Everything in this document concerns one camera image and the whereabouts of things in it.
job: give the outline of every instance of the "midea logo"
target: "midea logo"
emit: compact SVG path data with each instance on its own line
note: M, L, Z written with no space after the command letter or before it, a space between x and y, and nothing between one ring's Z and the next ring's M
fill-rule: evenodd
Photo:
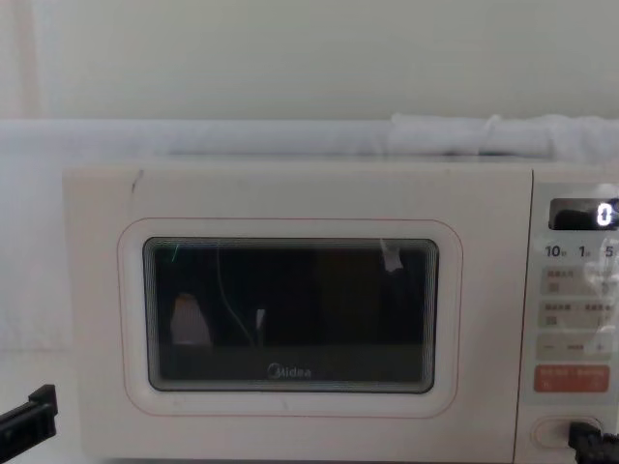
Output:
M267 377L271 380L282 379L310 379L311 371L300 367L288 367L277 362L272 362L267 368Z

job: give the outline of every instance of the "white wall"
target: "white wall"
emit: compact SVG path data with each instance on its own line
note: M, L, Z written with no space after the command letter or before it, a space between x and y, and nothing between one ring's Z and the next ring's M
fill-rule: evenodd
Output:
M33 0L44 115L619 116L617 0Z
M0 1L0 119L39 112L39 83L29 1Z

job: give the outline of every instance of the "red button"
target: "red button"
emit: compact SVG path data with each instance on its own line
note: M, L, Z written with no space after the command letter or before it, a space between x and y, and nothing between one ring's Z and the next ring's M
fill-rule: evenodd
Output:
M607 365L538 365L535 369L538 393L604 393L609 387Z

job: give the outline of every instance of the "dark glass window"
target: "dark glass window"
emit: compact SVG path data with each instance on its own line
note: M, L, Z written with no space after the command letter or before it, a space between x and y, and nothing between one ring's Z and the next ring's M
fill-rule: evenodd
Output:
M432 241L153 238L143 257L158 390L432 387Z

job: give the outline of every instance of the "microwave oven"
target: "microwave oven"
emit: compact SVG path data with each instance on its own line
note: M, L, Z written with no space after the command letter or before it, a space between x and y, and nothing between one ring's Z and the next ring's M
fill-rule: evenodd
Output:
M619 172L203 159L64 176L90 454L564 463L617 429Z

